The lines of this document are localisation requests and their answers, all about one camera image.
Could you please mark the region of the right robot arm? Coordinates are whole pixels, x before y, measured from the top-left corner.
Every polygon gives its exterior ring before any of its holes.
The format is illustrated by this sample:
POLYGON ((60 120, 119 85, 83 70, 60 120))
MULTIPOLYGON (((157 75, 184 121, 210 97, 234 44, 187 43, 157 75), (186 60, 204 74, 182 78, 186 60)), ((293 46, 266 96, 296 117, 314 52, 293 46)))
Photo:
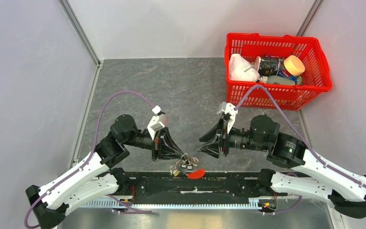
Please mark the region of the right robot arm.
POLYGON ((261 195, 296 194, 328 203, 348 217, 365 218, 366 175, 357 175, 314 155, 303 141, 279 129, 280 125, 266 115, 254 117, 249 130, 229 128, 227 116, 222 115, 200 137, 199 151, 215 158, 228 155, 232 148, 266 152, 273 165, 303 173, 305 177, 262 169, 256 182, 261 195))

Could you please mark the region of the red black keyring holder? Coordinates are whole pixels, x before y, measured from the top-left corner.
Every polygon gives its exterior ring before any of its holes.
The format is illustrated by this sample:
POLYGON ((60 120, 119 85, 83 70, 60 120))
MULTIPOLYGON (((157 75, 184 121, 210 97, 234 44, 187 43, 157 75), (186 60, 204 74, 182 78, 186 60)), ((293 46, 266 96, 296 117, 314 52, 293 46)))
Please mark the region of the red black keyring holder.
POLYGON ((199 160, 196 157, 183 154, 180 159, 170 166, 169 170, 173 177, 183 174, 189 179, 201 179, 204 177, 206 171, 202 168, 195 170, 198 166, 199 160))

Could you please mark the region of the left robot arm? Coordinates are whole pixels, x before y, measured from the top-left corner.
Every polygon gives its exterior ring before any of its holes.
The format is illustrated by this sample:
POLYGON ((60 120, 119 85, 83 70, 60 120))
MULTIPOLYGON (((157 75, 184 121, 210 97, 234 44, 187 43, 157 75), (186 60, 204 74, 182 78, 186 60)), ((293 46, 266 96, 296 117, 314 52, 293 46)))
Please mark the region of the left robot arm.
POLYGON ((116 167, 130 155, 126 146, 150 150, 153 160, 181 159, 184 152, 172 140, 165 120, 165 115, 156 115, 146 129, 140 130, 131 115, 121 115, 81 162, 44 186, 28 187, 26 195, 38 227, 51 229, 91 200, 131 191, 131 179, 116 167))

